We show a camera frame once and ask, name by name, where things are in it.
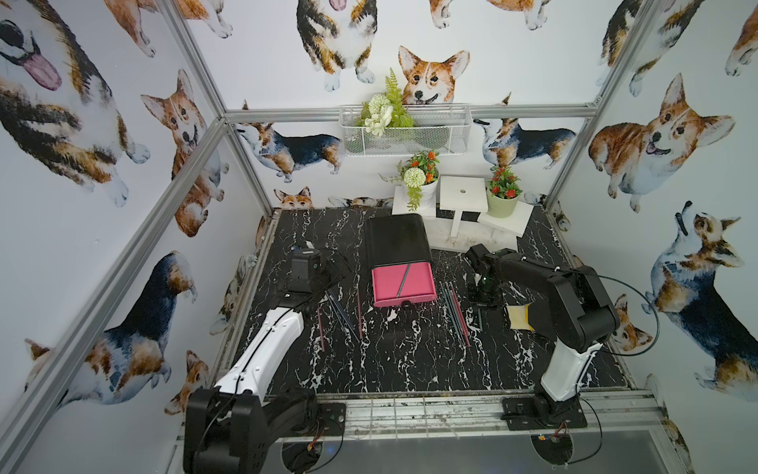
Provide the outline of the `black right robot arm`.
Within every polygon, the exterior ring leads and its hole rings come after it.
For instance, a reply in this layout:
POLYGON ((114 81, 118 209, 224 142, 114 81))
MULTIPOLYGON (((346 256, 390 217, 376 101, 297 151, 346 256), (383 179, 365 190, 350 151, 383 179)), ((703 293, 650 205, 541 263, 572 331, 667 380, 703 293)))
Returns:
POLYGON ((592 268, 563 270, 530 261, 513 250, 491 252, 482 244, 471 247, 465 258, 480 276, 471 302, 497 308, 511 330, 534 332, 555 343, 548 369, 535 389, 535 407, 550 413, 578 400, 578 383, 586 366, 620 327, 600 276, 592 268), (524 286, 538 298, 507 305, 501 293, 505 282, 524 286))

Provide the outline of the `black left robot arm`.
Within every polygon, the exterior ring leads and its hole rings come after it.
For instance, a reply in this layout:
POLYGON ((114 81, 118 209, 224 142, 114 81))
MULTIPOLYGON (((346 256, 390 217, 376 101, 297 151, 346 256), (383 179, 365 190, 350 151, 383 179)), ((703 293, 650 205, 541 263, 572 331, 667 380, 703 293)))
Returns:
POLYGON ((217 383, 197 389, 187 404, 183 470, 259 473, 282 438, 345 433, 343 403, 323 403, 312 389, 266 393, 307 317, 343 278, 320 249, 296 249, 285 287, 272 300, 252 343, 217 383))

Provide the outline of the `black drawer cabinet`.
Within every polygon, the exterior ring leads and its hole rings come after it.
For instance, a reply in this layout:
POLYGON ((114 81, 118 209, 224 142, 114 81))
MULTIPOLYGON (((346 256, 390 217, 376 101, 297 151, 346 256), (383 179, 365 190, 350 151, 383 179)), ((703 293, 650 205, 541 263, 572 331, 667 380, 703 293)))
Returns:
POLYGON ((432 262, 426 227, 416 213, 368 219, 365 244, 371 269, 432 262))

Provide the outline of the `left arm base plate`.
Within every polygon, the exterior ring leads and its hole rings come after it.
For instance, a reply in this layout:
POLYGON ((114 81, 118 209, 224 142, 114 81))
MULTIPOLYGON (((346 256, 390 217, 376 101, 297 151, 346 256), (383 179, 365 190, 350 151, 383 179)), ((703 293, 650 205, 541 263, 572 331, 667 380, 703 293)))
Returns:
POLYGON ((340 436, 347 420, 345 403, 299 401, 282 405, 274 402, 264 406, 268 438, 317 438, 340 436))

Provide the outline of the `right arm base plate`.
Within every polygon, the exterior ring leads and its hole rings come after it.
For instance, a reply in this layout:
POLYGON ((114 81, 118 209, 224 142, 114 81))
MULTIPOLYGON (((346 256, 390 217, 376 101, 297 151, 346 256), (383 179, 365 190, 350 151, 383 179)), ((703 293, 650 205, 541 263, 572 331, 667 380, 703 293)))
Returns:
POLYGON ((584 429, 588 426, 577 396, 560 402, 544 394, 505 397, 501 399, 501 407, 501 418, 513 432, 556 430, 558 427, 584 429))

